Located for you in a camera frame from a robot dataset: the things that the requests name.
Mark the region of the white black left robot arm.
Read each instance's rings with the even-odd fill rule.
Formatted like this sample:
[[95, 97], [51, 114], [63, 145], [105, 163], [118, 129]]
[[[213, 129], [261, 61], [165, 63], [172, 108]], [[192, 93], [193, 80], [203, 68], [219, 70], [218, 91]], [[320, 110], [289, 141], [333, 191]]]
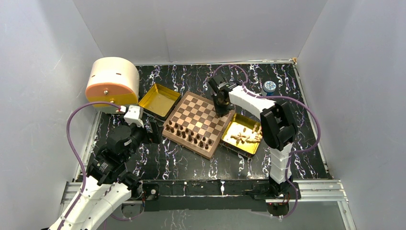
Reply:
[[142, 144], [162, 141], [163, 126], [150, 122], [151, 131], [123, 122], [107, 137], [89, 163], [83, 182], [51, 230], [95, 230], [124, 201], [144, 197], [143, 181], [125, 164]]

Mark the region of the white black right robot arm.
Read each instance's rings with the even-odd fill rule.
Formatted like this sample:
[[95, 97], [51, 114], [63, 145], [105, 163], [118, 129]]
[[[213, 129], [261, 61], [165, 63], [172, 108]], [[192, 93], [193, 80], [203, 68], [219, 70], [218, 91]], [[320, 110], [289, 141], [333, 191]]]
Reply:
[[231, 111], [231, 105], [247, 110], [260, 120], [262, 139], [273, 149], [271, 153], [270, 194], [283, 198], [289, 191], [288, 179], [293, 141], [298, 132], [288, 103], [277, 103], [244, 88], [240, 83], [230, 83], [223, 76], [209, 79], [213, 90], [214, 109], [219, 117]]

